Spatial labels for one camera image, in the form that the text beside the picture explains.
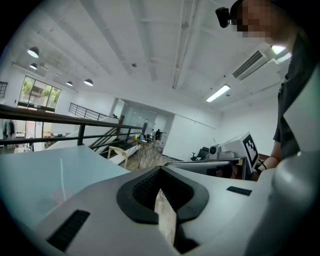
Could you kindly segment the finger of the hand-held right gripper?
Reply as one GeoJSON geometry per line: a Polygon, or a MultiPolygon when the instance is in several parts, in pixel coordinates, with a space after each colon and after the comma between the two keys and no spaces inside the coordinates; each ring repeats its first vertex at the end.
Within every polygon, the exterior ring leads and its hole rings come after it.
{"type": "Polygon", "coordinates": [[[176,161],[167,162],[165,166],[212,177],[231,177],[233,174],[231,161],[176,161]]]}

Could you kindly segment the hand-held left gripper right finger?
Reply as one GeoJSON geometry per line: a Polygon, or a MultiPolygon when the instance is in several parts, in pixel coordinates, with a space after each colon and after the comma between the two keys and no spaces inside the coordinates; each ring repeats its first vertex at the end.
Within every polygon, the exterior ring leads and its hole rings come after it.
{"type": "Polygon", "coordinates": [[[161,188],[176,211],[175,242],[159,256],[264,256],[259,230],[267,174],[257,181],[207,176],[162,166],[161,188]]]}

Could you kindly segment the clothes rack with garments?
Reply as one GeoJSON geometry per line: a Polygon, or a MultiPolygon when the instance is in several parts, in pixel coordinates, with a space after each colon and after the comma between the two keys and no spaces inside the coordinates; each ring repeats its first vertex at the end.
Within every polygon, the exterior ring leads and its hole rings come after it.
{"type": "Polygon", "coordinates": [[[16,137],[16,126],[13,120],[7,120],[3,127],[3,137],[4,139],[14,139],[16,137]]]}

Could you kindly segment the ceiling conduit pipe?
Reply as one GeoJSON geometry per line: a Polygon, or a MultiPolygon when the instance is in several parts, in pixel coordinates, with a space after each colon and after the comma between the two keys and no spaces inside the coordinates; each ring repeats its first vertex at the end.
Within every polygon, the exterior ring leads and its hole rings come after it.
{"type": "Polygon", "coordinates": [[[187,52],[189,37],[192,32],[195,12],[197,10],[198,0],[181,0],[177,43],[175,48],[174,68],[172,71],[172,89],[178,88],[178,81],[182,73],[182,67],[187,52]]]}

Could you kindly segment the person's dark grey shirt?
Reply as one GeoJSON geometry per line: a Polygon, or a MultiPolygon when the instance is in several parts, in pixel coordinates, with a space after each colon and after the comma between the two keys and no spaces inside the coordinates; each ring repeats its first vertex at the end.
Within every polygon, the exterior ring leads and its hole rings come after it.
{"type": "Polygon", "coordinates": [[[299,33],[296,36],[291,54],[288,71],[278,89],[277,96],[277,126],[273,140],[278,145],[276,159],[279,162],[300,150],[284,114],[304,89],[317,63],[309,42],[299,33]]]}

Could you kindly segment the black metal staircase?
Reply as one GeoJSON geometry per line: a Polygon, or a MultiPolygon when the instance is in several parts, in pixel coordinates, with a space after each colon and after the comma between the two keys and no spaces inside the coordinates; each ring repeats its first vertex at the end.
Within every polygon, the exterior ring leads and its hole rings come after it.
{"type": "Polygon", "coordinates": [[[111,147],[120,148],[121,150],[128,150],[135,144],[134,137],[142,134],[146,126],[139,124],[138,126],[123,124],[125,116],[122,115],[118,124],[115,127],[110,127],[103,136],[98,137],[89,148],[98,153],[104,158],[107,158],[108,153],[113,157],[116,154],[111,152],[111,147]]]}

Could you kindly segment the large glass window wall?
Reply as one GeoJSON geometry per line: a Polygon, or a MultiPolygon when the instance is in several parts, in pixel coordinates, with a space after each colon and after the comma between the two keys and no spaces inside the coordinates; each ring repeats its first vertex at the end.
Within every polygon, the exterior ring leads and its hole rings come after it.
{"type": "Polygon", "coordinates": [[[61,89],[25,76],[17,106],[24,109],[54,113],[60,94],[61,89]]]}

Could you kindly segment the ceiling air conditioner vent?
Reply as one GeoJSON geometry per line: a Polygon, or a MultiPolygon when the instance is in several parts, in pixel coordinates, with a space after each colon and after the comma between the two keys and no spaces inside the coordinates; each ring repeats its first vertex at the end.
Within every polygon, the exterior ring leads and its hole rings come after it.
{"type": "Polygon", "coordinates": [[[232,76],[239,81],[242,81],[257,69],[268,62],[267,56],[260,50],[257,50],[251,57],[249,57],[238,69],[236,69],[232,76]]]}

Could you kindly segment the small clear tube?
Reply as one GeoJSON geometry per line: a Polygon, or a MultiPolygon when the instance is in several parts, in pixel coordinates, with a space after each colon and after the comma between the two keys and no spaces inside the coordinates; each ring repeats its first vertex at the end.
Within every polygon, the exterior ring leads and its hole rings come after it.
{"type": "Polygon", "coordinates": [[[67,197],[66,197],[66,192],[65,192],[65,183],[64,183],[64,165],[63,165],[63,159],[60,158],[60,183],[61,183],[61,191],[62,191],[62,198],[63,201],[65,202],[67,197]]]}

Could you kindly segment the thin black balcony railing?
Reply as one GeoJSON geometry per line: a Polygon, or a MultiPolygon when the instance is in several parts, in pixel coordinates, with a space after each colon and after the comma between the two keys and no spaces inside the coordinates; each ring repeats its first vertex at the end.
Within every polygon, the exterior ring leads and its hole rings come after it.
{"type": "Polygon", "coordinates": [[[104,115],[102,113],[85,108],[72,102],[69,105],[68,112],[73,114],[75,117],[95,121],[101,121],[102,119],[109,117],[108,115],[104,115]]]}

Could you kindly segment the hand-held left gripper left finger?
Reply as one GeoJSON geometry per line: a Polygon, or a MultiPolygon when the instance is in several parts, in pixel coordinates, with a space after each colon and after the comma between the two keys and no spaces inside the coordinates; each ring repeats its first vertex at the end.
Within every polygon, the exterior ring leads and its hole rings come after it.
{"type": "Polygon", "coordinates": [[[136,172],[91,184],[69,198],[37,226],[35,232],[52,255],[68,256],[180,256],[157,224],[141,224],[128,218],[117,204],[118,189],[147,172],[136,172]],[[62,252],[48,238],[76,210],[89,213],[74,239],[62,252]]]}

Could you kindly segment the person's right forearm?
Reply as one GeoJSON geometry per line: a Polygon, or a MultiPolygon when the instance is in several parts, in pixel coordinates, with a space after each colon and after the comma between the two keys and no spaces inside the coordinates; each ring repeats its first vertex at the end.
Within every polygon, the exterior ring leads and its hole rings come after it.
{"type": "Polygon", "coordinates": [[[258,168],[260,171],[276,168],[282,160],[281,143],[274,141],[273,148],[269,158],[258,168]]]}

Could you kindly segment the wooden desk with metal legs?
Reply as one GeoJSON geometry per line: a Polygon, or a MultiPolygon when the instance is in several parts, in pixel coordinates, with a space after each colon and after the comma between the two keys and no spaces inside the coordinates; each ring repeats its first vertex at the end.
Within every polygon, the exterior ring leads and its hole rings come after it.
{"type": "Polygon", "coordinates": [[[134,143],[134,155],[137,163],[137,168],[139,169],[141,166],[143,166],[148,158],[149,152],[153,149],[153,140],[151,139],[144,139],[140,140],[136,139],[135,137],[131,138],[134,143]]]}

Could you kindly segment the pale wooden chair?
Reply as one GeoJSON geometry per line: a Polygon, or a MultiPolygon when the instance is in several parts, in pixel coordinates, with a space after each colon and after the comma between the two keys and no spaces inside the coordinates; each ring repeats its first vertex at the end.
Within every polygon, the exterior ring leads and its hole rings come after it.
{"type": "Polygon", "coordinates": [[[127,167],[129,155],[127,152],[119,147],[110,146],[107,154],[107,159],[111,162],[113,162],[116,165],[120,165],[121,163],[124,163],[123,168],[125,169],[127,167]]]}

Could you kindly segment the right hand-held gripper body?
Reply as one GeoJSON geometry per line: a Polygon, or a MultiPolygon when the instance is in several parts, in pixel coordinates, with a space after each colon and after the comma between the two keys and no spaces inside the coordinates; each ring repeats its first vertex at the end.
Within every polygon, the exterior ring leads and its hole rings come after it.
{"type": "Polygon", "coordinates": [[[252,176],[259,160],[259,153],[250,132],[235,136],[228,141],[213,145],[209,148],[209,161],[236,161],[242,160],[245,165],[242,179],[252,176]]]}

